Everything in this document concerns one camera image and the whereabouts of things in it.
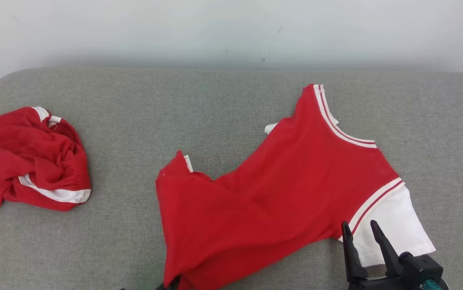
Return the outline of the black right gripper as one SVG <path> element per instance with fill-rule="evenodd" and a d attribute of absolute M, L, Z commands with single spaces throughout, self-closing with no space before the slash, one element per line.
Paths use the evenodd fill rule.
<path fill-rule="evenodd" d="M 421 290 L 420 285 L 425 282 L 425 276 L 412 278 L 398 277 L 401 273 L 399 256 L 391 242 L 375 220 L 371 220 L 371 229 L 374 239 L 380 247 L 386 266 L 386 277 L 368 280 L 368 272 L 362 267 L 358 252 L 354 246 L 353 233 L 347 222 L 342 222 L 342 240 L 345 260 L 346 281 L 348 290 Z"/>

